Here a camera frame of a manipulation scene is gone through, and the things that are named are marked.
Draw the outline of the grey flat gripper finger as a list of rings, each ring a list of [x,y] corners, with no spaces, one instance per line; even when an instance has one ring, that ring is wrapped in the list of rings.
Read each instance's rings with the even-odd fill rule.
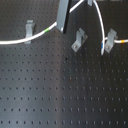
[[[60,0],[58,13],[57,13],[57,29],[62,33],[66,31],[66,22],[68,20],[68,14],[70,9],[70,0]]]

